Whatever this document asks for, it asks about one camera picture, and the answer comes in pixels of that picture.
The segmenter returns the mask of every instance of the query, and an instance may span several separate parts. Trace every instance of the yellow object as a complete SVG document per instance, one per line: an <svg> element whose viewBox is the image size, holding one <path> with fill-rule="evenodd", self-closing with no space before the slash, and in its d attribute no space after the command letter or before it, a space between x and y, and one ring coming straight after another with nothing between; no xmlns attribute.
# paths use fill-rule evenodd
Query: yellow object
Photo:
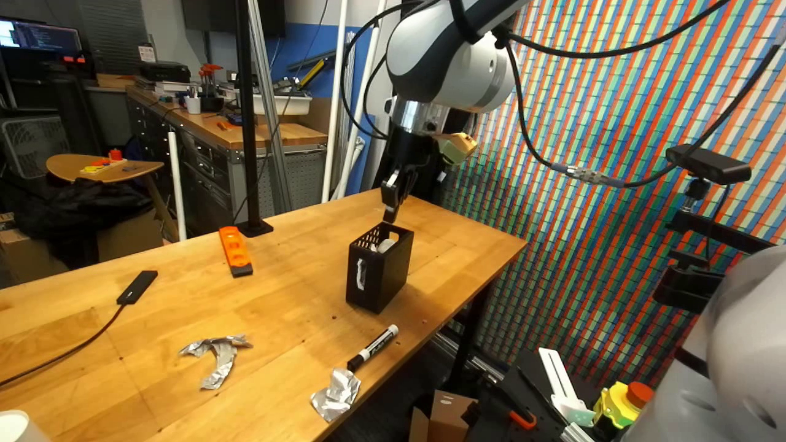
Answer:
<svg viewBox="0 0 786 442"><path fill-rule="evenodd" d="M599 400L594 403L594 413L607 415L613 426L623 430L636 421L641 408L633 404L628 398L625 383L613 383L610 388L604 388L599 392Z"/></svg>

